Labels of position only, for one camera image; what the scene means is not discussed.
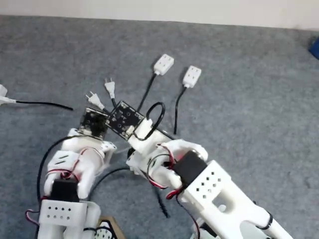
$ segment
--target gray carpet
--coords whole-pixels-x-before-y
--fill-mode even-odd
[[[185,67],[202,69],[180,102],[179,134],[202,144],[246,194],[274,214],[296,239],[319,234],[319,61],[307,51],[319,33],[172,22],[0,17],[0,84],[19,100],[43,106],[0,107],[0,238],[28,238],[24,211],[36,208],[36,175],[48,147],[77,127],[105,77],[117,100],[137,106],[163,53],[175,58],[158,77],[145,106],[167,106],[162,128],[172,132],[174,101]],[[118,148],[126,143],[110,132]],[[111,168],[124,165],[115,156]],[[129,172],[106,180],[94,196],[128,239],[187,239],[191,219],[175,201],[161,213],[150,185]]]

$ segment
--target wire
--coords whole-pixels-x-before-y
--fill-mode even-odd
[[[42,171],[43,171],[43,167],[44,167],[44,163],[50,153],[50,151],[57,146],[58,144],[62,143],[65,140],[71,139],[71,138],[76,138],[76,137],[90,137],[89,135],[74,135],[74,136],[67,136],[64,137],[62,139],[59,139],[58,141],[56,141],[54,144],[52,144],[49,149],[46,151],[46,153],[44,154],[42,161],[40,163],[40,167],[39,167],[39,171],[38,171],[38,175],[36,178],[36,195],[37,195],[37,199],[38,199],[38,203],[39,203],[39,209],[40,209],[40,205],[41,205],[41,193],[40,193],[40,182],[41,182],[41,175],[42,175]]]
[[[94,232],[96,232],[96,229],[95,228],[85,228],[85,229],[83,229],[83,231],[94,231]]]
[[[149,181],[153,186],[155,186],[155,187],[157,187],[157,188],[160,188],[160,189],[165,189],[165,188],[167,188],[167,187],[164,187],[164,186],[162,186],[161,184],[155,182],[155,181],[150,177],[150,175],[149,175],[150,165],[152,164],[152,167],[153,167],[154,164],[155,164],[155,162],[156,162],[155,160],[156,160],[158,157],[160,157],[160,156],[170,156],[170,155],[169,155],[169,154],[166,154],[166,153],[162,153],[162,154],[158,154],[158,155],[156,155],[154,158],[152,158],[152,159],[148,162],[148,168],[147,168],[147,171],[146,171],[146,177],[147,177],[148,181]]]
[[[68,107],[68,106],[64,106],[64,105],[60,105],[57,103],[52,103],[52,102],[34,102],[34,101],[15,101],[16,103],[20,103],[20,104],[37,104],[37,105],[49,105],[49,106],[56,106],[56,107],[60,107],[69,111],[72,111],[73,108]]]
[[[174,134],[177,134],[177,116],[178,116],[178,103],[182,95],[185,93],[187,87],[183,87],[182,91],[180,92],[179,96],[177,97],[176,104],[175,104],[175,123],[174,123]]]
[[[197,239],[200,239],[200,231],[199,231],[199,225],[197,223],[197,221],[195,220],[195,218],[192,216],[192,214],[189,212],[189,210],[187,210],[181,203],[180,201],[178,200],[178,197],[180,195],[181,191],[176,195],[176,201],[177,203],[179,204],[180,207],[182,207],[189,215],[190,217],[192,218],[195,226],[196,226],[196,230],[197,230]]]
[[[134,136],[140,140],[140,141],[145,141],[147,140],[153,133],[154,131],[157,129],[157,127],[159,126],[159,124],[161,123],[162,119],[164,118],[164,115],[165,115],[165,111],[166,111],[166,108],[165,108],[165,105],[163,102],[156,102],[154,105],[152,105],[149,110],[147,111],[146,113],[146,119],[150,119],[150,113],[154,110],[154,108],[156,106],[161,106],[161,112],[160,112],[160,115],[156,121],[156,123],[153,125],[152,129],[150,130],[150,132],[145,136],[145,138],[139,138],[136,133],[134,133]]]
[[[145,93],[144,93],[144,95],[143,95],[143,98],[142,98],[142,100],[141,100],[141,102],[140,102],[140,105],[139,105],[139,107],[138,107],[138,109],[137,109],[138,112],[141,110],[141,108],[142,108],[142,106],[143,106],[143,104],[144,104],[144,101],[145,101],[146,97],[147,97],[148,94],[149,94],[149,91],[150,91],[150,89],[151,89],[151,86],[152,86],[152,84],[153,84],[154,79],[156,78],[156,76],[157,76],[157,74],[153,73],[153,75],[152,75],[152,77],[151,77],[151,79],[150,79],[150,81],[149,81],[148,87],[146,88],[146,91],[145,91]]]
[[[121,167],[121,168],[117,168],[117,169],[114,169],[112,170],[111,172],[105,174],[95,185],[94,187],[92,188],[89,196],[88,196],[88,201],[90,201],[92,199],[92,195],[93,195],[93,192],[95,191],[95,189],[99,186],[99,184],[109,175],[115,173],[115,172],[118,172],[118,171],[122,171],[122,170],[129,170],[130,168],[129,167]]]
[[[174,162],[174,155],[173,155],[173,153],[170,151],[169,148],[167,148],[166,146],[162,145],[161,143],[159,143],[158,146],[161,146],[162,148],[164,148],[164,149],[166,149],[166,150],[168,151],[168,153],[169,153],[169,160],[170,160],[170,163],[171,163],[170,167],[172,168],[173,165],[174,165],[174,163],[175,163],[175,162]]]
[[[165,206],[165,204],[160,196],[160,190],[155,186],[152,186],[152,188],[153,188],[153,191],[155,193],[156,198],[158,199],[158,203],[159,203],[159,207],[160,207],[161,211],[163,212],[163,214],[165,215],[166,218],[170,218],[168,211],[166,209],[166,206]]]
[[[112,100],[112,104],[113,104],[114,108],[116,108],[117,104],[116,104],[116,102],[115,102],[115,99],[114,99],[114,98],[111,98],[111,100]]]
[[[106,108],[103,109],[103,112],[106,113],[108,116],[111,114]]]
[[[39,223],[38,223],[36,220],[32,219],[32,218],[29,216],[29,213],[37,213],[37,214],[38,214],[38,213],[40,213],[40,211],[34,211],[34,210],[32,210],[32,209],[28,209],[28,210],[26,210],[25,213],[24,213],[25,218],[26,218],[29,222],[31,222],[31,223],[33,223],[33,224],[39,226]]]

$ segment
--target white wall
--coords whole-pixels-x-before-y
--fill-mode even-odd
[[[319,30],[319,0],[0,0],[0,14]]]

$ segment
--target black wire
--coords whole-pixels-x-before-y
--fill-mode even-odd
[[[150,81],[149,81],[148,87],[146,88],[146,91],[145,91],[145,93],[144,93],[144,95],[143,95],[143,98],[142,98],[142,100],[141,100],[141,102],[140,102],[140,105],[139,105],[139,107],[138,107],[138,109],[137,109],[138,112],[141,110],[141,108],[142,108],[142,106],[143,106],[143,104],[144,104],[144,101],[145,101],[146,97],[147,97],[148,94],[149,94],[149,91],[150,91],[150,89],[151,89],[151,86],[152,86],[153,81],[154,81],[154,79],[155,79],[156,76],[157,76],[157,74],[153,73],[153,75],[152,75],[152,77],[151,77],[151,79],[150,79]]]
[[[94,187],[92,188],[89,196],[88,196],[88,201],[90,201],[92,199],[92,195],[93,195],[93,192],[95,191],[95,189],[99,186],[99,184],[109,175],[111,175],[112,173],[115,173],[115,172],[118,172],[118,171],[121,171],[121,170],[129,170],[130,168],[129,167],[121,167],[121,168],[117,168],[117,169],[114,169],[112,170],[111,172],[105,174],[95,185]]]
[[[83,229],[83,231],[94,231],[94,232],[96,232],[96,229],[95,228],[85,228],[85,229]]]
[[[49,105],[49,106],[56,106],[56,107],[60,107],[69,111],[72,111],[73,108],[68,107],[68,106],[64,106],[64,105],[60,105],[57,103],[52,103],[52,102],[33,102],[33,101],[15,101],[16,103],[20,103],[20,104],[37,104],[37,105]]]
[[[54,144],[52,144],[49,149],[46,151],[46,153],[44,154],[42,161],[40,163],[40,167],[39,167],[39,171],[38,171],[38,176],[36,178],[36,195],[37,195],[37,200],[39,203],[39,209],[40,209],[40,205],[41,205],[41,192],[40,192],[40,183],[41,183],[41,175],[42,175],[42,171],[43,171],[43,167],[44,167],[44,163],[50,153],[50,151],[57,146],[59,143],[62,143],[65,140],[71,139],[71,138],[76,138],[76,137],[89,137],[88,135],[74,135],[74,136],[67,136],[64,137],[62,139],[59,139],[58,141],[56,141]]]
[[[134,133],[134,136],[140,140],[140,141],[144,141],[144,140],[147,140],[153,133],[154,131],[157,129],[157,127],[159,126],[160,122],[162,121],[164,115],[165,115],[165,105],[163,102],[156,102],[154,105],[152,105],[149,110],[147,111],[146,113],[146,119],[149,119],[150,118],[150,113],[154,110],[154,108],[156,106],[161,106],[161,112],[160,112],[160,115],[156,121],[156,123],[153,125],[152,129],[150,130],[150,132],[145,136],[145,138],[139,138],[136,133]]]
[[[195,226],[196,226],[196,230],[197,230],[197,239],[200,239],[200,231],[199,231],[199,225],[197,223],[197,221],[195,220],[195,218],[192,216],[192,214],[189,212],[189,210],[186,209],[186,207],[184,207],[178,200],[178,196],[181,194],[181,192],[179,194],[176,195],[176,201],[177,203],[179,204],[179,206],[181,206],[189,215],[190,217],[192,218]]]
[[[176,104],[175,104],[175,123],[174,123],[174,134],[177,134],[177,116],[178,116],[178,102],[182,95],[185,93],[187,87],[183,87],[182,91],[180,92],[179,96],[177,97]]]
[[[114,108],[116,108],[117,104],[116,104],[116,102],[115,102],[115,99],[114,99],[114,98],[111,98],[111,100],[112,100],[112,104],[113,104]]]
[[[106,108],[104,108],[103,111],[104,111],[104,113],[106,113],[108,116],[110,116],[111,113],[110,113]]]
[[[155,193],[156,198],[158,199],[158,203],[159,203],[159,207],[160,207],[161,211],[163,212],[163,214],[165,215],[166,218],[170,218],[170,215],[168,214],[168,210],[163,202],[163,199],[160,196],[160,190],[153,185],[152,185],[152,188],[153,188],[153,191]]]

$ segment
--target circuit board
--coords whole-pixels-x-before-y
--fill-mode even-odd
[[[107,131],[106,121],[108,117],[109,116],[103,112],[86,108],[78,132],[104,139]]]
[[[129,140],[144,118],[134,108],[120,101],[111,112],[106,125],[123,139]]]

